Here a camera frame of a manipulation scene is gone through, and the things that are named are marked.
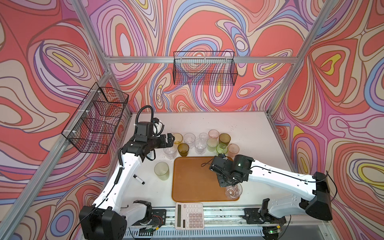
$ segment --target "black wire basket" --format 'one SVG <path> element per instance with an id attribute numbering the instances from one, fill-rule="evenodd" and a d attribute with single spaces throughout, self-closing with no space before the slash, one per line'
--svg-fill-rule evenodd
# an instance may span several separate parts
<path id="1" fill-rule="evenodd" d="M 175 85 L 235 85 L 235 52 L 175 51 L 173 54 Z"/>
<path id="2" fill-rule="evenodd" d="M 106 154 L 128 103 L 128 94 L 99 87 L 68 136 L 79 152 Z"/>

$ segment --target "colorful wall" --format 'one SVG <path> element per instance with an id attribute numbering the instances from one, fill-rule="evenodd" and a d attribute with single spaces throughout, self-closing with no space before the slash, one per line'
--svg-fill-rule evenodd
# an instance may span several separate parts
<path id="1" fill-rule="evenodd" d="M 236 56 L 296 56 L 322 0 L 94 0 L 85 6 L 109 56 L 173 56 L 233 50 Z M 174 86 L 173 64 L 114 64 L 129 107 L 157 111 L 264 111 L 289 64 L 238 64 L 233 86 Z"/>
<path id="2" fill-rule="evenodd" d="M 69 0 L 0 1 L 0 221 L 103 69 Z M 108 154 L 68 147 L 13 239 L 68 237 L 100 192 Z"/>
<path id="3" fill-rule="evenodd" d="M 273 113 L 299 172 L 335 180 L 343 240 L 384 239 L 383 39 L 383 1 L 339 1 Z"/>

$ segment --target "glass cup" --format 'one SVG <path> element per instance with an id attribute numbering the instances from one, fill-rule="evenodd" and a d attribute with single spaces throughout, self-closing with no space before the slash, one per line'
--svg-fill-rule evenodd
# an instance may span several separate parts
<path id="1" fill-rule="evenodd" d="M 236 199 L 240 197 L 240 195 L 243 193 L 243 188 L 241 187 L 240 183 L 234 185 L 234 186 L 227 186 L 225 188 L 225 195 L 229 199 Z"/>
<path id="2" fill-rule="evenodd" d="M 202 155 L 205 153 L 205 150 L 207 149 L 207 141 L 202 139 L 197 139 L 195 141 L 195 151 L 198 155 Z"/>
<path id="3" fill-rule="evenodd" d="M 227 145 L 225 145 L 224 143 L 219 143 L 216 147 L 216 152 L 217 152 L 217 155 L 219 155 L 221 153 L 227 154 L 227 152 L 228 152 Z"/>
<path id="4" fill-rule="evenodd" d="M 208 141 L 207 141 L 208 151 L 210 151 L 210 152 L 216 151 L 217 144 L 218 144 L 218 142 L 216 139 L 214 139 L 214 138 L 208 139 Z"/>
<path id="5" fill-rule="evenodd" d="M 227 134 L 227 133 L 222 133 L 218 137 L 218 142 L 219 143 L 224 143 L 227 146 L 228 146 L 230 141 L 231 141 L 231 136 L 229 136 L 229 134 Z"/>
<path id="6" fill-rule="evenodd" d="M 166 162 L 159 162 L 155 166 L 155 174 L 163 181 L 169 178 L 169 166 Z"/>
<path id="7" fill-rule="evenodd" d="M 208 132 L 209 137 L 217 139 L 218 138 L 218 131 L 215 129 L 212 129 Z"/>
<path id="8" fill-rule="evenodd" d="M 183 142 L 183 135 L 180 133 L 174 133 L 173 136 L 175 137 L 173 144 L 176 144 L 176 146 Z"/>
<path id="9" fill-rule="evenodd" d="M 177 147 L 173 145 L 172 147 L 164 148 L 164 153 L 166 154 L 167 158 L 172 160 L 176 157 Z"/>
<path id="10" fill-rule="evenodd" d="M 186 143 L 180 143 L 179 146 L 177 147 L 177 150 L 180 153 L 180 156 L 186 157 L 189 152 L 189 145 Z"/>
<path id="11" fill-rule="evenodd" d="M 192 149 L 194 147 L 196 137 L 193 133 L 186 133 L 183 137 L 183 140 L 186 144 L 189 145 L 189 149 Z"/>
<path id="12" fill-rule="evenodd" d="M 200 133 L 199 138 L 206 142 L 209 139 L 209 136 L 205 132 L 202 132 Z"/>
<path id="13" fill-rule="evenodd" d="M 232 159 L 238 154 L 240 148 L 237 144 L 231 143 L 228 145 L 228 152 L 226 154 L 227 157 L 231 157 Z"/>

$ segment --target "brown tray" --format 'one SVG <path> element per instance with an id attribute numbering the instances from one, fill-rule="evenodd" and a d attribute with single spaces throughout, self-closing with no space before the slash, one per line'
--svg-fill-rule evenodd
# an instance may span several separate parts
<path id="1" fill-rule="evenodd" d="M 175 202 L 236 201 L 225 196 L 225 187 L 220 187 L 216 173 L 209 164 L 201 167 L 212 157 L 178 157 L 173 168 L 172 199 Z"/>

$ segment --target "white tabletop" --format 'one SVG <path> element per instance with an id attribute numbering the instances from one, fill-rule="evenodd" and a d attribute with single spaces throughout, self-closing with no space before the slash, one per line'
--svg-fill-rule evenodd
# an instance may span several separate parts
<path id="1" fill-rule="evenodd" d="M 230 112 L 230 113 L 155 113 L 154 117 L 164 123 L 163 134 L 191 132 L 196 138 L 202 132 L 208 133 L 216 129 L 220 133 L 226 132 L 231 136 L 231 143 L 240 147 L 239 154 L 252 157 L 267 165 L 290 171 L 288 163 L 280 145 L 272 131 L 264 112 Z M 133 114 L 124 142 L 127 142 L 134 132 Z M 142 113 L 139 121 L 149 121 L 151 115 Z M 206 150 L 204 156 L 214 156 L 214 152 Z M 197 156 L 195 148 L 189 151 L 188 156 Z M 152 203 L 153 207 L 174 207 L 172 200 L 173 160 L 165 157 L 163 149 L 156 149 L 154 161 L 144 160 L 136 175 L 145 184 L 131 180 L 124 192 L 123 206 L 131 205 L 135 200 L 145 200 Z M 169 165 L 170 176 L 168 180 L 160 180 L 154 173 L 154 167 L 159 162 Z M 237 201 L 231 202 L 204 202 L 204 206 L 226 205 L 260 205 L 265 198 L 276 198 L 289 195 L 282 189 L 257 182 L 243 182 L 243 193 Z"/>

